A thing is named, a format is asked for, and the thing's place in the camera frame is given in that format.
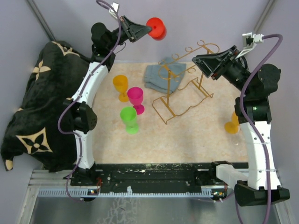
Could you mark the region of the red plastic wine glass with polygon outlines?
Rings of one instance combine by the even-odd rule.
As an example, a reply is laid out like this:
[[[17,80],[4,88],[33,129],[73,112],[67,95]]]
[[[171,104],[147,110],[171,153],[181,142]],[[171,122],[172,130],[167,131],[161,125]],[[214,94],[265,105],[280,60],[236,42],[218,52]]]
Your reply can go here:
[[[147,21],[146,26],[151,28],[151,31],[148,33],[148,35],[156,41],[163,40],[167,35],[166,26],[158,17],[150,18]]]

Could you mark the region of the orange plastic wine glass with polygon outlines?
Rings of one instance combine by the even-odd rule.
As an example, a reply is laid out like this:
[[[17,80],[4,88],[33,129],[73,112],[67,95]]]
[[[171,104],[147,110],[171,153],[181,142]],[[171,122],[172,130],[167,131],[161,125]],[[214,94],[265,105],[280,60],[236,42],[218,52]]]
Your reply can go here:
[[[239,132],[239,120],[238,120],[238,116],[236,115],[235,112],[232,113],[231,115],[231,121],[227,122],[225,124],[225,131],[229,134],[236,134]]]

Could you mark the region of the clear glass wine glass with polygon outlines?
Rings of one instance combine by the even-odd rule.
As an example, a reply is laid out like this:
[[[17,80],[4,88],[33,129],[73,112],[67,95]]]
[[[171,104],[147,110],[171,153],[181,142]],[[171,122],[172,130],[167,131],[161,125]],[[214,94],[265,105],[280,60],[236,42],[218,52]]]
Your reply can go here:
[[[242,145],[242,139],[239,135],[232,135],[231,136],[231,143],[235,146],[240,147]]]

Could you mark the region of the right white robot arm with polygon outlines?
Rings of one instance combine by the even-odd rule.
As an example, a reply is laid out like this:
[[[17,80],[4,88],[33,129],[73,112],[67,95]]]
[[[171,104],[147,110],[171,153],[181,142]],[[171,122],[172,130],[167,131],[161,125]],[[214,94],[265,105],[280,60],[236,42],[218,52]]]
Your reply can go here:
[[[216,53],[197,55],[192,61],[202,73],[213,80],[224,77],[241,91],[235,99],[235,113],[245,138],[248,155],[248,175],[243,175],[228,162],[217,162],[209,172],[209,181],[218,185],[224,181],[234,189],[238,205],[276,204],[290,198],[290,191],[281,186],[271,149],[271,110],[269,95],[278,89],[281,70],[273,64],[263,64],[253,74],[245,57],[238,58],[236,46]]]

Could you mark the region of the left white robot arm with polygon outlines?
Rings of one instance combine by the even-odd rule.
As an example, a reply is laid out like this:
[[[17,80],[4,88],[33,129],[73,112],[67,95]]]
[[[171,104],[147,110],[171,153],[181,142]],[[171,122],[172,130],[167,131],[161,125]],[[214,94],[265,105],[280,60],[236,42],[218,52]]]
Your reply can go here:
[[[77,161],[68,176],[72,186],[95,185],[98,181],[92,150],[92,131],[97,125],[97,115],[92,104],[101,82],[112,68],[115,48],[127,40],[136,42],[146,34],[152,35],[158,27],[150,21],[146,25],[134,23],[126,16],[120,17],[118,25],[114,31],[101,22],[92,26],[92,58],[88,70],[75,94],[64,101],[65,110],[58,120],[62,122],[66,118],[70,121],[71,130],[63,133],[74,135],[76,141]]]

